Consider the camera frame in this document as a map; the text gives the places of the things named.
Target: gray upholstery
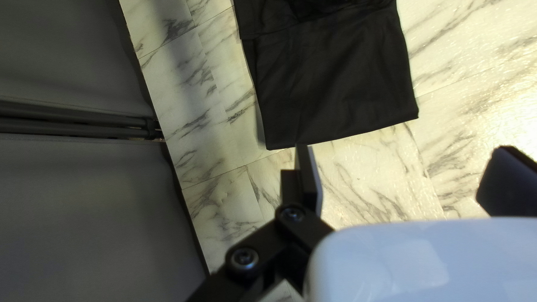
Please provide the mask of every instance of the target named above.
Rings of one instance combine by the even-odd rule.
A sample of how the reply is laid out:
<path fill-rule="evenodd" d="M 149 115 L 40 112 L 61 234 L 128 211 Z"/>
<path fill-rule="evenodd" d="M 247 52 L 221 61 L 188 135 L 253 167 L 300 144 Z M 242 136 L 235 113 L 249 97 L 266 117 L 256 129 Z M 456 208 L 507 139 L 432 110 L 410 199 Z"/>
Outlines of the gray upholstery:
<path fill-rule="evenodd" d="M 0 134 L 0 301 L 183 301 L 204 279 L 156 142 Z"/>

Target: black plastic part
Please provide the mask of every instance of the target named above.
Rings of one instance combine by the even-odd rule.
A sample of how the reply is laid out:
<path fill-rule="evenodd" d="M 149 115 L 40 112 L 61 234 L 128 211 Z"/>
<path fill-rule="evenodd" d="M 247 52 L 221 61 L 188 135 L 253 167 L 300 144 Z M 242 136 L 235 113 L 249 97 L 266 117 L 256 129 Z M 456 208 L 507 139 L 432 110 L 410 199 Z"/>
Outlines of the black plastic part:
<path fill-rule="evenodd" d="M 295 170 L 302 194 L 301 204 L 321 216 L 322 190 L 318 179 L 315 158 L 311 147 L 296 145 Z"/>
<path fill-rule="evenodd" d="M 537 163 L 512 146 L 495 149 L 476 200 L 491 216 L 537 217 Z"/>
<path fill-rule="evenodd" d="M 282 211 L 288 207 L 299 208 L 304 212 L 300 222 L 290 221 L 282 217 Z M 280 232 L 290 241 L 298 244 L 310 254 L 315 246 L 333 229 L 319 219 L 315 212 L 301 205 L 284 205 L 276 210 L 275 222 Z"/>
<path fill-rule="evenodd" d="M 102 138 L 148 138 L 150 133 L 145 129 L 104 127 L 83 124 L 51 123 L 48 121 L 2 118 L 0 132 L 20 134 L 75 135 Z"/>
<path fill-rule="evenodd" d="M 224 267 L 211 275 L 188 302 L 257 301 L 283 279 L 302 294 L 309 257 L 333 229 L 317 214 L 321 207 L 317 198 L 322 195 L 315 182 L 316 166 L 310 149 L 298 147 L 297 160 L 302 170 L 281 171 L 282 206 L 274 220 L 231 247 Z M 248 269 L 237 269 L 233 256 L 244 248 L 254 250 L 258 262 Z"/>

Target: black metal bracket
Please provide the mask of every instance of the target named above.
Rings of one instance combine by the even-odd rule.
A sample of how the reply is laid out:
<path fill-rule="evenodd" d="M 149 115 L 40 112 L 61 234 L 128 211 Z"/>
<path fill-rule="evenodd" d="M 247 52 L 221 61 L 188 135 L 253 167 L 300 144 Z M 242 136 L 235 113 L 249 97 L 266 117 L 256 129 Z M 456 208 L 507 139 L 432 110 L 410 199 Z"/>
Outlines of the black metal bracket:
<path fill-rule="evenodd" d="M 282 205 L 262 228 L 231 247 L 226 262 L 188 302 L 257 301 L 286 279 L 302 294 L 309 257 L 333 229 L 319 218 L 321 187 L 308 146 L 297 145 L 295 170 L 281 171 Z"/>

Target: black garment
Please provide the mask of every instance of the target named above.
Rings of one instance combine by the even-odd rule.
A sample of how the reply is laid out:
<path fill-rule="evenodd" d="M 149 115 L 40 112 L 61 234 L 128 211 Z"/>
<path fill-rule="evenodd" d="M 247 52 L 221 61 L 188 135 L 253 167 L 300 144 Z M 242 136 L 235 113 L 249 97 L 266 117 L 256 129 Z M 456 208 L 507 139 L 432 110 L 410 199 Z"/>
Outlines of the black garment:
<path fill-rule="evenodd" d="M 418 117 L 395 0 L 235 0 L 269 150 Z"/>

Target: white marble tile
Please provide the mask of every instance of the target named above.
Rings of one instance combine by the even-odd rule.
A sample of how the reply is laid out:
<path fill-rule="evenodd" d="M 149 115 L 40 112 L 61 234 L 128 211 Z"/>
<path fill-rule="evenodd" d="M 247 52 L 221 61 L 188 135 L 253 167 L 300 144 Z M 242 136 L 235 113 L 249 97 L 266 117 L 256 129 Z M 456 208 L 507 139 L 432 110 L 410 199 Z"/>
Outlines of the white marble tile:
<path fill-rule="evenodd" d="M 186 0 L 120 0 L 138 58 L 194 28 Z"/>
<path fill-rule="evenodd" d="M 313 148 L 323 186 L 321 217 L 334 228 L 445 219 L 405 124 Z"/>
<path fill-rule="evenodd" d="M 295 296 L 291 294 L 291 285 L 284 280 L 259 302 L 300 302 L 300 300 L 294 298 Z"/>
<path fill-rule="evenodd" d="M 183 188 L 243 165 L 196 29 L 140 64 Z"/>
<path fill-rule="evenodd" d="M 533 0 L 397 2 L 416 96 L 537 49 Z"/>
<path fill-rule="evenodd" d="M 513 145 L 537 159 L 537 52 L 418 99 L 409 122 L 449 216 L 482 217 L 475 201 L 493 149 Z"/>
<path fill-rule="evenodd" d="M 281 204 L 280 170 L 294 169 L 295 148 L 285 149 L 264 159 L 246 165 L 259 208 L 265 218 L 274 218 L 274 210 Z"/>
<path fill-rule="evenodd" d="M 252 79 L 237 33 L 233 8 L 199 27 L 207 64 L 222 97 L 244 163 L 277 152 L 266 149 Z"/>
<path fill-rule="evenodd" d="M 232 6 L 231 0 L 186 0 L 196 25 L 213 18 Z"/>
<path fill-rule="evenodd" d="M 211 272 L 224 263 L 229 247 L 265 223 L 245 167 L 184 189 L 183 195 Z"/>

